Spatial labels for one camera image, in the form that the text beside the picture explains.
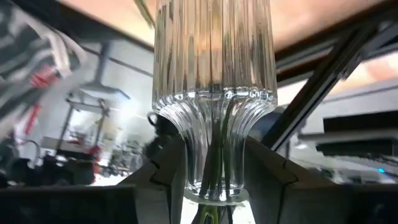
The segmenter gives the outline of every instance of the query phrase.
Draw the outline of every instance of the ribbed glass vase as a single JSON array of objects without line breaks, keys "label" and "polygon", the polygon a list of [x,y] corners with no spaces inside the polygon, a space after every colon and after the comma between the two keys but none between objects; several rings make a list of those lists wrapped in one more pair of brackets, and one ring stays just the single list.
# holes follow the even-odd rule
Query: ribbed glass vase
[{"label": "ribbed glass vase", "polygon": [[158,0],[152,107],[186,141],[186,198],[248,199],[244,141],[276,106],[269,0]]}]

